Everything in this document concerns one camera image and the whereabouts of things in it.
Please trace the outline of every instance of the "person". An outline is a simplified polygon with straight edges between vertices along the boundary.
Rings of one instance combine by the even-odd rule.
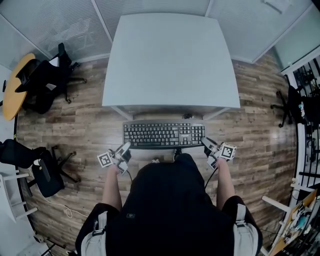
[[[177,150],[174,162],[150,163],[133,180],[130,193],[122,206],[116,165],[106,173],[102,202],[98,203],[84,222],[75,242],[78,255],[100,255],[95,248],[96,233],[105,234],[103,246],[109,255],[164,255],[168,253],[196,255],[241,255],[235,244],[238,204],[245,206],[236,195],[230,170],[225,159],[218,158],[216,206],[205,191],[205,182],[189,154]],[[244,222],[255,230],[258,239],[250,241],[244,250],[253,248],[258,255],[262,234],[248,208],[244,207]],[[106,213],[100,228],[97,221]],[[85,252],[91,246],[91,253]]]

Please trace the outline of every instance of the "wooden floor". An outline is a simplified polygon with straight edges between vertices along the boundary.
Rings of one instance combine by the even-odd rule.
[[[57,204],[67,205],[88,215],[102,199],[106,173],[106,169],[100,167],[97,155],[109,148],[116,149],[122,143],[124,118],[108,107],[101,107],[107,65],[108,60],[101,59],[84,63],[74,72],[74,76],[84,77],[88,83],[70,85],[71,104],[67,104],[61,96],[44,115],[21,110],[18,116],[17,139],[20,143],[31,148],[59,145],[61,156],[77,152],[64,170],[73,177],[80,176],[80,184],[66,183],[64,190],[48,199],[56,204],[45,201],[36,186],[32,188],[33,197],[26,198],[29,208],[38,208],[31,215],[36,231],[58,244],[66,245],[69,250],[74,248],[75,239],[86,218],[75,212],[73,218],[68,218],[64,213],[65,208]],[[243,198],[261,229],[276,232],[278,221],[282,218],[281,212],[263,202],[261,197],[267,195],[284,204],[288,203],[290,197],[296,161],[296,129],[294,125],[279,128],[282,113],[270,109],[270,104],[281,103],[276,91],[281,90],[287,95],[288,87],[271,53],[254,65],[234,61],[233,66],[241,109],[223,113],[208,121],[206,134],[215,141],[238,147],[229,165],[236,193]],[[142,113],[137,118],[180,119],[186,110],[177,108],[176,114],[167,108],[152,108],[149,111],[151,113]],[[193,156],[206,181],[211,170],[207,169],[203,147],[186,149],[184,152]],[[132,150],[131,154],[129,170],[134,177],[154,157],[171,161],[173,150]],[[119,178],[123,203],[129,194],[130,184],[128,176]],[[215,176],[207,187],[214,204],[216,190]],[[263,243],[267,246],[274,234],[262,233]],[[56,248],[52,254],[62,256],[65,252]]]

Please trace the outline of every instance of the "office chair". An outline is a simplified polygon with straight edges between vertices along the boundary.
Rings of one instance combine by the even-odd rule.
[[[29,149],[13,139],[7,139],[0,144],[0,162],[25,169],[32,165],[34,180],[28,183],[26,178],[22,179],[27,193],[32,196],[30,187],[37,184],[44,197],[51,197],[65,187],[61,175],[73,183],[81,181],[80,178],[74,179],[62,170],[63,165],[71,156],[76,155],[76,152],[61,160],[56,158],[57,148],[58,146],[52,147],[51,154],[45,147]]]
[[[47,112],[54,99],[64,93],[65,100],[70,104],[68,98],[67,84],[70,81],[87,82],[84,78],[70,77],[72,72],[80,64],[74,63],[65,51],[63,43],[58,46],[58,54],[52,58],[58,58],[58,66],[50,64],[47,60],[39,62],[30,60],[26,66],[17,74],[21,85],[15,90],[16,93],[28,92],[29,96],[36,96],[35,104],[24,102],[24,109],[31,109],[39,114]]]
[[[286,118],[289,118],[289,124],[292,124],[292,118],[294,118],[296,123],[302,123],[305,124],[306,121],[301,115],[301,110],[299,108],[299,105],[302,102],[302,97],[300,93],[291,85],[289,85],[289,92],[288,92],[288,102],[286,102],[285,98],[283,97],[281,91],[277,91],[276,95],[280,97],[282,101],[282,106],[272,104],[270,106],[271,109],[281,109],[284,111],[283,117],[282,117],[282,123],[279,124],[279,127],[283,127],[284,123],[286,121]]]

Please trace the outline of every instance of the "gray backpack strap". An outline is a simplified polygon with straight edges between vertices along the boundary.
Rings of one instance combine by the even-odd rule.
[[[107,213],[101,213],[98,216],[98,222],[94,227],[93,232],[87,234],[81,243],[82,256],[106,256],[106,232],[105,226],[107,225]]]
[[[236,221],[233,225],[234,256],[255,256],[258,250],[258,231],[245,222],[246,206],[238,203]]]

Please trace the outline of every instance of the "black keyboard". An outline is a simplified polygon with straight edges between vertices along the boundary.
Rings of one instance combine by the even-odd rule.
[[[202,146],[206,136],[202,120],[159,119],[123,123],[123,143],[131,142],[132,149],[176,149]]]

